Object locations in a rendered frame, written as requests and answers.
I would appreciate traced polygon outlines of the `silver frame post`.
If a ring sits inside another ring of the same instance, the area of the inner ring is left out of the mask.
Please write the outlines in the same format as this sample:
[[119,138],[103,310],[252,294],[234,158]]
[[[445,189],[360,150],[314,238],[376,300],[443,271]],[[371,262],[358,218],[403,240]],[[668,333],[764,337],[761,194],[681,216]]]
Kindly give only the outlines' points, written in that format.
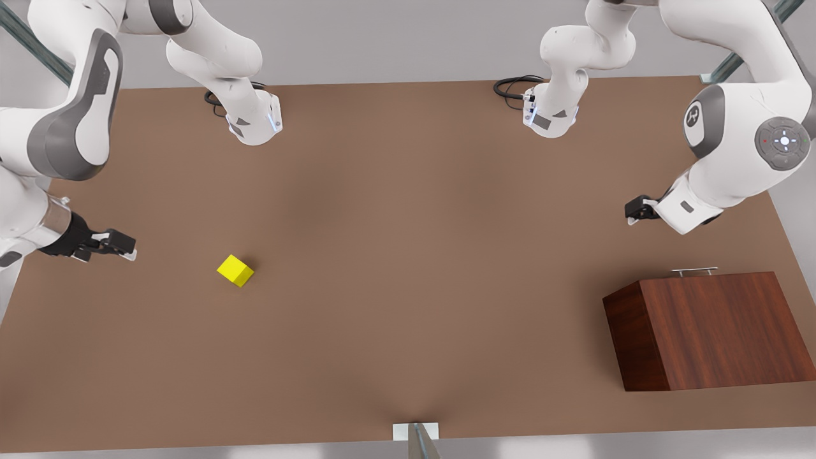
[[435,441],[439,436],[439,424],[395,423],[391,425],[394,441],[406,441],[408,459],[441,459]]
[[47,49],[33,34],[32,29],[0,0],[0,28],[3,28],[12,38],[21,44],[24,49],[37,58],[59,81],[70,86],[73,78],[73,69],[61,58]]
[[[780,23],[784,23],[788,18],[796,14],[796,12],[805,4],[807,0],[776,0],[771,6],[771,14]],[[732,52],[725,60],[720,62],[717,67],[710,73],[703,73],[699,75],[702,84],[719,84],[725,82],[731,77],[744,63],[744,60]]]

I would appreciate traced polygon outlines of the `dark wooden drawer cabinet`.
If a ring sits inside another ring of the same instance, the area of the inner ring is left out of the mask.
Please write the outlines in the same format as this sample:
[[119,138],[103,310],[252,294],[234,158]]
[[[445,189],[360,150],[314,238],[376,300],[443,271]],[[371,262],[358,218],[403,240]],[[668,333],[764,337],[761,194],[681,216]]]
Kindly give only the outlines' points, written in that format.
[[816,381],[773,272],[638,280],[603,305],[627,391]]

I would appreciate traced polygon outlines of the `yellow cube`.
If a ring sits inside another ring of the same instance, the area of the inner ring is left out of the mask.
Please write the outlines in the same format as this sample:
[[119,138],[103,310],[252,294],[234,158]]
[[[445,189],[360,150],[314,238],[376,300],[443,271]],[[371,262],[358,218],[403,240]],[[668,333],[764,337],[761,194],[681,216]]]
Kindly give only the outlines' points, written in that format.
[[237,287],[243,287],[253,276],[254,270],[241,259],[230,254],[217,268],[217,272]]

